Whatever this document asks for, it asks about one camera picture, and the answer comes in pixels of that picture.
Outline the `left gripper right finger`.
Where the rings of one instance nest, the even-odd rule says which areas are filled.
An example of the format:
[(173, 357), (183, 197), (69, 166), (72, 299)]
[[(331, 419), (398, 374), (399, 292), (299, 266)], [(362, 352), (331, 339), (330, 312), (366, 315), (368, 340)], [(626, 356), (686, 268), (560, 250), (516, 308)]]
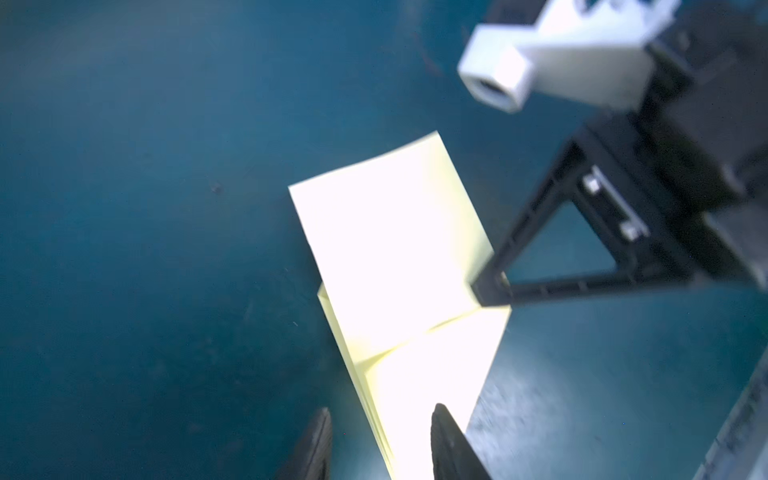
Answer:
[(490, 480), (491, 476), (444, 404), (431, 416), (430, 445), (435, 480)]

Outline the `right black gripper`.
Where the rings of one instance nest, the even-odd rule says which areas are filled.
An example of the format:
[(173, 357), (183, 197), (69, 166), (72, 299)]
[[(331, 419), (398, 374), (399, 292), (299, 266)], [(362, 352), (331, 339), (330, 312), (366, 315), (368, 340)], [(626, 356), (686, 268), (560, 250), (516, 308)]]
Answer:
[(752, 9), (703, 1), (642, 51), (652, 65), (644, 135), (582, 128), (537, 178), (522, 160), (473, 176), (484, 208), (523, 190), (471, 279), (482, 305), (766, 286), (766, 27)]

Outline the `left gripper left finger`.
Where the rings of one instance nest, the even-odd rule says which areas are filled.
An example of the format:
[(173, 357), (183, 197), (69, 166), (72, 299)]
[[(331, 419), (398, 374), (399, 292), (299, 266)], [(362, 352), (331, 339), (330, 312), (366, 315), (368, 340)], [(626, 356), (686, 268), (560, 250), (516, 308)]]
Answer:
[(309, 421), (293, 453), (277, 472), (279, 480), (328, 480), (330, 478), (333, 426), (327, 407)]

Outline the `yellow square paper sheet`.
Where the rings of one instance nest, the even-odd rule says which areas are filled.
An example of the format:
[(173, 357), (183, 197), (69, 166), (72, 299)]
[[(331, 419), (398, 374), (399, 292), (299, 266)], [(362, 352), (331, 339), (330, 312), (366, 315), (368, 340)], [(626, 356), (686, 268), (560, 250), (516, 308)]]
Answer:
[(318, 297), (394, 479), (432, 477), (431, 416), (470, 423), (507, 326), (471, 282), (493, 249), (438, 133), (292, 185)]

